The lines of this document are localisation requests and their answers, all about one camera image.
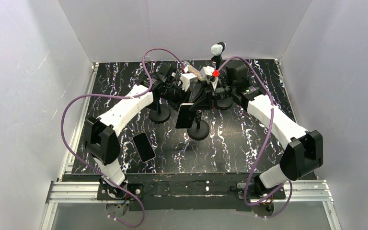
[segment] black smartphone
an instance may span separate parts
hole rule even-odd
[[[196,110],[190,111],[190,107],[194,103],[182,103],[178,109],[177,122],[175,128],[191,128],[196,116]]]
[[[134,136],[133,142],[135,143],[136,150],[138,151],[142,162],[148,162],[156,157],[146,133]]]

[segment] black marble surface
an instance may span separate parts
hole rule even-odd
[[[211,61],[190,61],[197,69],[213,66]],[[283,81],[273,59],[250,60],[257,73],[262,75],[266,87],[273,94],[280,109],[294,120]],[[155,71],[160,62],[148,62],[146,66]],[[93,93],[126,95],[138,76],[144,74],[140,62],[101,63],[93,86]],[[192,97],[200,83],[191,86]],[[117,100],[93,97],[90,99],[87,116],[97,117],[117,103]],[[256,118],[234,104],[229,110],[210,110],[203,119],[210,124],[210,135],[202,141],[190,139],[185,129],[175,129],[177,112],[172,110],[169,121],[157,125],[148,119],[149,111],[143,109],[123,129],[119,137],[122,152],[119,156],[125,173],[214,173],[248,172],[267,134],[266,127]],[[146,132],[156,152],[156,158],[142,163],[133,146],[132,137]],[[280,161],[282,148],[272,135],[257,171],[269,169]],[[82,139],[77,154],[90,164],[95,161],[83,148]],[[93,173],[79,161],[75,161],[72,173]]]

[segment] white wall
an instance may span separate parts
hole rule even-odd
[[[57,0],[0,0],[0,230],[39,229],[91,71]]]
[[[313,0],[281,67],[297,120],[324,137],[343,229],[368,229],[368,1]]]
[[[311,0],[59,0],[92,62],[141,61],[154,47],[181,59],[210,59],[211,45],[227,43],[224,57],[279,58]],[[153,60],[172,60],[152,52]]]

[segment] black round base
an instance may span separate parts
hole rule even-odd
[[[232,105],[233,105],[233,99],[231,97],[217,101],[218,109],[229,109],[232,107]]]
[[[191,128],[187,129],[189,137],[193,140],[204,140],[209,134],[209,125],[206,121],[201,120],[199,128],[196,128],[196,123],[193,123]]]
[[[157,113],[157,110],[150,110],[149,112],[150,120],[156,124],[162,124],[170,119],[171,112],[168,106],[161,104],[160,110],[160,113]]]

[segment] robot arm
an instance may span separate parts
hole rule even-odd
[[[139,94],[146,89],[145,86],[135,85],[126,96]],[[152,92],[134,99],[123,99],[98,118],[90,117],[85,121],[84,146],[94,156],[101,171],[117,185],[125,180],[117,159],[120,153],[117,137],[126,124],[152,102]]]
[[[269,127],[272,106],[267,95],[248,102],[247,112]],[[254,178],[254,190],[265,193],[270,188],[295,181],[322,166],[322,135],[308,132],[274,106],[272,133],[280,141],[284,154],[280,163]]]

